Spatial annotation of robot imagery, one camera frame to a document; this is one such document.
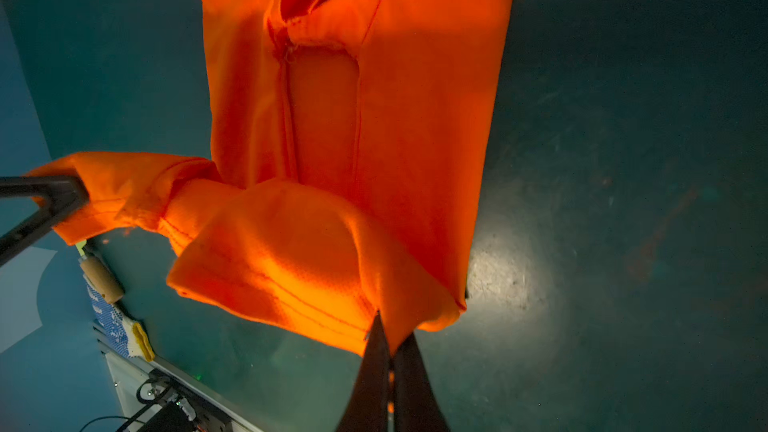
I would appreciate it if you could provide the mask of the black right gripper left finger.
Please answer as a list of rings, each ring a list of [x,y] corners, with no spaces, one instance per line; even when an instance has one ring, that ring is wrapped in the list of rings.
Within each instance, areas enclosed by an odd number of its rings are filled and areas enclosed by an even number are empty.
[[[390,393],[390,350],[381,316],[369,331],[362,362],[336,432],[386,432]]]

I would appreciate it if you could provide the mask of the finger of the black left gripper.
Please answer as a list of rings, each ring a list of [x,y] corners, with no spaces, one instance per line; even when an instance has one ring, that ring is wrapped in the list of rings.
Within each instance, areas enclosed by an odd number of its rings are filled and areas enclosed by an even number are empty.
[[[89,203],[76,176],[2,177],[1,198],[31,198],[38,209],[1,236],[1,265],[17,257]]]

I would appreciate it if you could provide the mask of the orange t shirt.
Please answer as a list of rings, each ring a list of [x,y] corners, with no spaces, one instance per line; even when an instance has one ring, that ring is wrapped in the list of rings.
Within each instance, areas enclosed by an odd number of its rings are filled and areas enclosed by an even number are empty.
[[[211,155],[80,152],[69,244],[168,238],[179,295],[361,353],[466,309],[513,0],[201,0]]]

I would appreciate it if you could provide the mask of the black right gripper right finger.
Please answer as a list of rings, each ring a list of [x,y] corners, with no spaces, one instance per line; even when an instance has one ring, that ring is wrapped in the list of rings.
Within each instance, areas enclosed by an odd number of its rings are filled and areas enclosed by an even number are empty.
[[[414,334],[392,358],[394,430],[398,432],[449,432],[437,403]]]

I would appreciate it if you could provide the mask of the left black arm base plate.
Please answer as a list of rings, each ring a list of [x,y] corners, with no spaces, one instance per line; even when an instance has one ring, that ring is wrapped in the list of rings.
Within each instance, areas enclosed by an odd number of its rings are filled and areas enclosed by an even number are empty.
[[[136,398],[149,412],[141,419],[139,431],[232,432],[233,420],[219,407],[193,392],[175,378],[153,370],[137,389]]]

